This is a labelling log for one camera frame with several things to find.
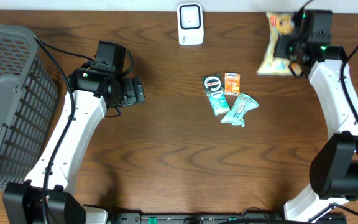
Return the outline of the yellow snack bag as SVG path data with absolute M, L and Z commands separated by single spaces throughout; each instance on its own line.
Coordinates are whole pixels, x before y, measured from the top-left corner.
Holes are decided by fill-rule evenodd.
M 290 42 L 295 30 L 294 12 L 267 12 L 270 42 L 264 59 L 257 70 L 258 75 L 300 76 L 300 66 L 288 58 Z

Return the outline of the orange small carton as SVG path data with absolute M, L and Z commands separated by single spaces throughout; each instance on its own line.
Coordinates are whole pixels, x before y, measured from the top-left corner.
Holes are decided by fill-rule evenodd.
M 238 96 L 240 94 L 241 76 L 239 73 L 224 74 L 224 94 Z

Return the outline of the green wet wipes pack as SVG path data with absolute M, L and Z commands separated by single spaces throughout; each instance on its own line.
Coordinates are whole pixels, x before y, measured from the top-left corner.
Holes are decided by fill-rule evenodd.
M 245 126 L 244 115 L 259 107 L 259 103 L 251 96 L 241 93 L 235 100 L 232 108 L 221 120 L 222 123 L 231 123 L 233 126 Z

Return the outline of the black round-label packet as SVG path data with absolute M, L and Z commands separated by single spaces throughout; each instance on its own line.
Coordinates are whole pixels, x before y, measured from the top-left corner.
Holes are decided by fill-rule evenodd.
M 221 80 L 221 75 L 219 73 L 214 75 L 207 75 L 201 77 L 201 81 L 203 84 L 204 92 L 206 95 L 210 93 L 214 93 L 217 91 L 221 91 L 224 89 L 223 83 Z

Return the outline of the green Kleenex tissue pack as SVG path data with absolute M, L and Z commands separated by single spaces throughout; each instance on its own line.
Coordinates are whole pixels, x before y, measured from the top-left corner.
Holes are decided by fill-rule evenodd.
M 230 110 L 229 104 L 222 90 L 208 93 L 208 100 L 215 116 L 227 113 Z

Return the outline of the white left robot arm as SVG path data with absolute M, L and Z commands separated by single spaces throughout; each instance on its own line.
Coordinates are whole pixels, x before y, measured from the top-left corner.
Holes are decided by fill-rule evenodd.
M 145 101 L 142 80 L 77 68 L 47 147 L 24 183 L 8 183 L 2 200 L 10 223 L 114 223 L 114 215 L 73 196 L 90 139 L 110 108 Z

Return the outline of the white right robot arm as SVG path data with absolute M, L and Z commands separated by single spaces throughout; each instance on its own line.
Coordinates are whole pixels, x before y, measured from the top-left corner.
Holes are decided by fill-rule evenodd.
M 283 217 L 314 223 L 358 200 L 358 97 L 344 48 L 311 34 L 283 35 L 275 53 L 299 64 L 323 110 L 328 141 L 312 160 L 309 184 L 283 206 Z

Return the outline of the white barcode scanner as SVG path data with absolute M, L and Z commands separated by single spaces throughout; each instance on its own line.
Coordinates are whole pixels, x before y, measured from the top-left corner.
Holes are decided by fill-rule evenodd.
M 180 45 L 200 45 L 204 41 L 203 8 L 198 3 L 183 3 L 177 7 L 178 42 Z

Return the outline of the grey plastic basket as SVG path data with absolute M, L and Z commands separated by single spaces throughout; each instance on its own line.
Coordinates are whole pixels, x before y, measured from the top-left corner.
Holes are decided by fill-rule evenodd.
M 57 98 L 34 33 L 0 24 L 0 190 L 22 183 L 35 166 Z

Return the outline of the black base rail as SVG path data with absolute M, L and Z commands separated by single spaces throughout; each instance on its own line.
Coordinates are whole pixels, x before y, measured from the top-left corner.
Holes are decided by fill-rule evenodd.
M 248 210 L 245 214 L 141 214 L 118 213 L 115 224 L 220 224 L 220 223 L 310 223 L 288 221 L 278 213 Z

